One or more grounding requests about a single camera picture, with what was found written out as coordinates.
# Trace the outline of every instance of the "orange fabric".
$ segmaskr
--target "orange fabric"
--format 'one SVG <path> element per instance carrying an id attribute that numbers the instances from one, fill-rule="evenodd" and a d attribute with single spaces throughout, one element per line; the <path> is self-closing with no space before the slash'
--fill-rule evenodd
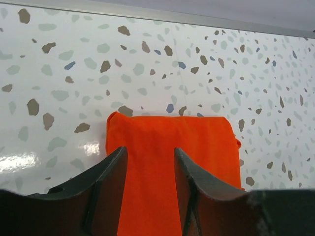
<path id="1" fill-rule="evenodd" d="M 128 167 L 118 236 L 181 236 L 174 148 L 241 188 L 238 148 L 223 117 L 126 117 L 107 120 L 107 154 L 126 146 Z"/>

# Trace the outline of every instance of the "terrazzo pattern wall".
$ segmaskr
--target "terrazzo pattern wall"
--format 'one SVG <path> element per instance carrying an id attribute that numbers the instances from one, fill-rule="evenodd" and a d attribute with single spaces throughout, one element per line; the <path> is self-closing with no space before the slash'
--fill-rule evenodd
<path id="1" fill-rule="evenodd" d="M 1 4 L 0 187 L 44 193 L 98 163 L 117 110 L 224 116 L 246 190 L 315 187 L 314 45 Z"/>

